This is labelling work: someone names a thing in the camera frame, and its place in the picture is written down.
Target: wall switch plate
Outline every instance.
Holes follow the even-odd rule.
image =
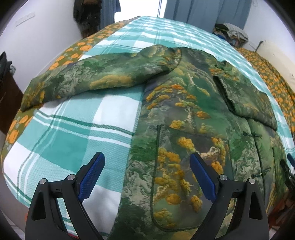
[[[35,12],[31,12],[29,13],[28,15],[18,19],[16,22],[15,22],[15,26],[17,27],[18,25],[22,24],[23,22],[31,19],[32,17],[35,17]]]

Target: teal and white checkered blanket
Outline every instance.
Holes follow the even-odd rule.
[[[181,22],[140,17],[102,40],[81,59],[107,53],[139,52],[154,44],[203,50],[238,68],[268,95],[286,153],[295,153],[287,122],[264,81],[244,57],[213,34]],[[33,120],[4,160],[5,180],[15,197],[29,206],[41,178],[62,180],[76,173],[96,152],[103,152],[105,168],[83,205],[98,231],[108,236],[118,212],[142,91],[142,85],[93,90],[46,103],[36,110]],[[59,204],[68,231],[75,234],[64,202],[59,200]]]

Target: curtain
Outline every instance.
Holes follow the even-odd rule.
[[[164,18],[213,32],[216,23],[231,23],[241,29],[252,0],[167,0]]]
[[[115,13],[121,11],[119,0],[102,0],[100,11],[100,29],[115,23]]]

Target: plaid blanket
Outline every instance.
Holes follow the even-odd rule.
[[[203,50],[238,68],[257,89],[268,95],[286,153],[294,153],[286,120],[264,81],[245,58],[213,34],[181,22],[140,17],[99,42],[80,59],[106,53],[135,53],[154,44]],[[4,160],[5,180],[15,197],[29,206],[41,178],[64,179],[101,151],[106,156],[106,166],[83,205],[98,231],[108,236],[118,212],[142,89],[136,86],[94,90],[46,103],[35,110],[32,121]],[[63,201],[59,204],[67,229],[75,234]]]

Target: jacket pocket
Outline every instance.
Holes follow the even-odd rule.
[[[153,221],[163,231],[197,228],[212,203],[204,197],[190,169],[189,157],[197,151],[218,174],[233,179],[228,142],[161,126],[158,146],[151,193]],[[233,199],[227,214],[234,204]]]
[[[213,76],[228,109],[235,115],[254,119],[274,131],[278,125],[267,95],[251,83],[245,84],[227,78]]]

